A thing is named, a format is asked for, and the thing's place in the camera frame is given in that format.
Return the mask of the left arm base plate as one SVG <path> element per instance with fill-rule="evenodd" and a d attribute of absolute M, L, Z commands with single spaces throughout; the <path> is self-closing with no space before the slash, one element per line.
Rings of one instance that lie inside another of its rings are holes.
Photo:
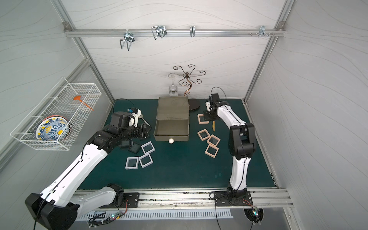
<path fill-rule="evenodd" d="M 140 193 L 119 193 L 114 198 L 113 202 L 101 206 L 101 209 L 112 209 L 114 207 L 123 208 L 128 207 L 129 209 L 137 208 L 139 203 Z"/>

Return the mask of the metal double hook left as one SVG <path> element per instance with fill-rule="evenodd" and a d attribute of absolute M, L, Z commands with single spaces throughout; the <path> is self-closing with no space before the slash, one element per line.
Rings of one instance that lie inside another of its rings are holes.
<path fill-rule="evenodd" d="M 134 34 L 126 30 L 126 32 L 123 34 L 123 38 L 119 41 L 121 49 L 126 47 L 127 50 L 130 51 L 131 45 L 134 41 L 135 41 Z"/>

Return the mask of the metal hook right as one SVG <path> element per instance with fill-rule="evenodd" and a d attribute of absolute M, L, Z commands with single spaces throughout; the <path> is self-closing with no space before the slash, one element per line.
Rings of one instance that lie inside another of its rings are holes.
<path fill-rule="evenodd" d="M 250 36 L 258 36 L 258 37 L 271 37 L 274 36 L 274 33 L 268 33 L 266 31 L 265 26 L 261 26 L 256 33 L 249 33 Z"/>

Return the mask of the pink brooch box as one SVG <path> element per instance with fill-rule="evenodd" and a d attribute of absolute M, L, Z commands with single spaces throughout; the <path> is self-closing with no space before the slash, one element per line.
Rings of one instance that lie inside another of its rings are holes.
<path fill-rule="evenodd" d="M 207 129 L 203 129 L 203 130 L 199 131 L 197 134 L 198 134 L 201 141 L 205 141 L 205 140 L 209 139 L 210 136 L 211 136 L 209 134 L 209 132 L 207 131 Z"/>
<path fill-rule="evenodd" d="M 212 158 L 216 158 L 218 151 L 219 151 L 218 147 L 209 144 L 205 150 L 205 154 Z"/>
<path fill-rule="evenodd" d="M 207 139 L 207 143 L 209 145 L 212 145 L 212 146 L 218 146 L 220 142 L 220 138 L 216 137 L 215 135 L 211 135 L 208 139 Z"/>
<path fill-rule="evenodd" d="M 205 118 L 204 118 L 204 115 L 203 114 L 198 114 L 197 115 L 197 119 L 198 119 L 198 123 L 200 125 L 204 125 L 204 124 L 208 124 L 209 121 L 206 121 Z"/>

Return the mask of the patterned ceramic plate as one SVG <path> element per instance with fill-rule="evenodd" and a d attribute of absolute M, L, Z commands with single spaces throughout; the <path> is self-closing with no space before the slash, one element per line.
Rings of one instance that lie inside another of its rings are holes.
<path fill-rule="evenodd" d="M 36 129 L 35 137 L 41 141 L 58 141 L 67 137 L 69 122 L 60 116 L 51 116 L 42 121 Z"/>

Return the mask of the ornate metal cup stand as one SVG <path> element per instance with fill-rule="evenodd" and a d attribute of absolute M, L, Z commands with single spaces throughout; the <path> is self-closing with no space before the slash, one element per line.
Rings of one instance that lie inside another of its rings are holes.
<path fill-rule="evenodd" d="M 187 67 L 190 69 L 190 71 L 185 71 L 183 67 L 180 65 L 174 66 L 173 69 L 175 71 L 181 70 L 183 72 L 183 75 L 182 75 L 183 78 L 179 80 L 178 83 L 180 86 L 184 86 L 186 88 L 185 92 L 183 93 L 183 96 L 189 97 L 191 93 L 190 91 L 193 85 L 201 84 L 202 80 L 199 79 L 199 77 L 205 76 L 207 73 L 206 71 L 200 70 L 198 74 L 193 75 L 193 72 L 195 71 L 196 66 L 194 64 L 189 64 Z M 188 103 L 189 103 L 190 112 L 196 111 L 200 108 L 200 102 L 198 99 L 188 99 Z"/>

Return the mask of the small metal hook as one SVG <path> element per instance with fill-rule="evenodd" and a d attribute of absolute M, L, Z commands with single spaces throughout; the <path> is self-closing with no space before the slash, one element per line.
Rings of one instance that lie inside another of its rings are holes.
<path fill-rule="evenodd" d="M 190 37 L 195 37 L 195 33 L 196 33 L 196 28 L 195 28 L 195 26 L 190 26 Z"/>

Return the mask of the metal spoon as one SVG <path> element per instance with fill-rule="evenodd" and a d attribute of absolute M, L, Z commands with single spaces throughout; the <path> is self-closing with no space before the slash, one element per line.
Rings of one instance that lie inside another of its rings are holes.
<path fill-rule="evenodd" d="M 139 118 L 142 119 L 147 126 L 151 127 L 151 125 L 144 119 L 143 114 L 140 114 Z"/>

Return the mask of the clear wine glass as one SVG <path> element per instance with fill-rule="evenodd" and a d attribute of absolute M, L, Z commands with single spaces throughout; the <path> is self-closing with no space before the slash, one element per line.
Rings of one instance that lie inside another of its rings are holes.
<path fill-rule="evenodd" d="M 170 74 L 168 74 L 168 78 L 171 79 L 171 81 L 172 81 L 172 84 L 169 86 L 169 96 L 178 96 L 178 88 L 174 84 L 176 74 L 170 73 Z"/>

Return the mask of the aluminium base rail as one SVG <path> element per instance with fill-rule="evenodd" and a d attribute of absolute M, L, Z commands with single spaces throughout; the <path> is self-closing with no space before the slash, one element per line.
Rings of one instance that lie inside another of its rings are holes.
<path fill-rule="evenodd" d="M 124 193 L 139 193 L 137 209 L 211 209 L 214 195 L 219 192 L 222 208 L 247 208 L 251 203 L 259 208 L 292 208 L 293 201 L 284 188 L 249 188 L 244 199 L 229 202 L 225 188 L 126 189 Z"/>

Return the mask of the white brooch box lower right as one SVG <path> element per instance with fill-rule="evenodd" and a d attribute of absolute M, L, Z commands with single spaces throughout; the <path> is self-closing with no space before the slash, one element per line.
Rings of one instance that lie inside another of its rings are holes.
<path fill-rule="evenodd" d="M 141 165 L 142 168 L 146 168 L 149 165 L 153 164 L 152 157 L 149 153 L 140 156 L 139 157 L 139 162 L 140 162 L 140 165 Z"/>

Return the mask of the orange plastic spatula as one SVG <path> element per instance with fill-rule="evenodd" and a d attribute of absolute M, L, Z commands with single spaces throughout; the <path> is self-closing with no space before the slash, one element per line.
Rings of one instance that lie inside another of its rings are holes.
<path fill-rule="evenodd" d="M 92 110 L 93 111 L 93 109 L 85 102 L 85 101 L 83 101 L 82 99 L 81 99 L 81 96 L 80 95 L 78 95 L 78 96 L 75 96 L 74 97 L 74 99 L 73 99 L 74 101 L 79 101 L 79 102 L 81 102 L 82 104 L 84 104 L 87 108 L 89 108 L 90 110 Z"/>

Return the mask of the aluminium overhead rail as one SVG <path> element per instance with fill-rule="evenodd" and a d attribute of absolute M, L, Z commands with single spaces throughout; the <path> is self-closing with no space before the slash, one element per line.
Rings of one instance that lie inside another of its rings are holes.
<path fill-rule="evenodd" d="M 249 33 L 258 32 L 259 28 L 256 29 L 199 29 L 195 28 L 195 37 L 258 37 L 250 36 Z M 128 29 L 129 32 L 133 33 L 135 38 L 151 37 L 153 34 L 151 29 Z M 284 36 L 285 30 L 277 29 L 266 29 L 268 33 L 274 33 L 274 36 Z M 119 29 L 81 29 L 65 31 L 67 37 L 118 37 L 122 38 L 126 30 Z M 190 29 L 167 29 L 166 37 L 190 37 Z"/>

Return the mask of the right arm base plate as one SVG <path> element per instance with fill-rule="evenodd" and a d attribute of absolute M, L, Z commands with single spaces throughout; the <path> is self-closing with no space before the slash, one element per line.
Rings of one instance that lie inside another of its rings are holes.
<path fill-rule="evenodd" d="M 253 206 L 253 199 L 248 190 L 241 191 L 215 191 L 210 194 L 218 207 Z"/>

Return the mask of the three-tier drawer organizer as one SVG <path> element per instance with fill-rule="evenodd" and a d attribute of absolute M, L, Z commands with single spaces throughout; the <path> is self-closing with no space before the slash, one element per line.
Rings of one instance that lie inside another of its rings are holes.
<path fill-rule="evenodd" d="M 189 101 L 186 96 L 162 96 L 158 100 L 156 141 L 189 141 Z"/>

